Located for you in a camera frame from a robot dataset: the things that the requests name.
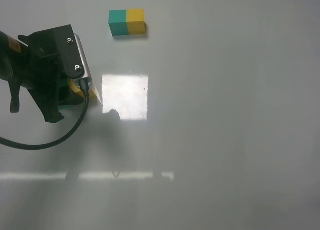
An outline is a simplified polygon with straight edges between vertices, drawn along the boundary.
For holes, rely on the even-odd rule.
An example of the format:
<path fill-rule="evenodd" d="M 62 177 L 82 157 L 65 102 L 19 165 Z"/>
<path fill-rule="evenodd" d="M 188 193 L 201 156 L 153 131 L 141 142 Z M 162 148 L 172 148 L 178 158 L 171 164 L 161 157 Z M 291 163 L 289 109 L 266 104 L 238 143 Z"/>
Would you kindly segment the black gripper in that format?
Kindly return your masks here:
<path fill-rule="evenodd" d="M 45 122 L 59 122 L 64 116 L 59 111 L 59 84 L 61 74 L 78 79 L 84 76 L 75 33 L 70 24 L 18 35 L 27 45 L 27 64 L 17 77 L 17 90 L 28 89 L 41 110 Z"/>

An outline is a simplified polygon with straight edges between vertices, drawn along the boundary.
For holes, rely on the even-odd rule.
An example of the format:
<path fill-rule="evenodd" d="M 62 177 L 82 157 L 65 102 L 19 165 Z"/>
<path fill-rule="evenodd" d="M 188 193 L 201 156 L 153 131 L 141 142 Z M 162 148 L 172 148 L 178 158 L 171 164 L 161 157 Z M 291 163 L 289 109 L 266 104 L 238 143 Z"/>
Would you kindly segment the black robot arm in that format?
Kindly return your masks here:
<path fill-rule="evenodd" d="M 17 39 L 0 34 L 0 78 L 9 84 L 10 111 L 20 110 L 20 88 L 27 88 L 44 119 L 57 123 L 63 106 L 79 105 L 84 97 L 69 86 L 85 74 L 71 25 L 34 32 Z"/>

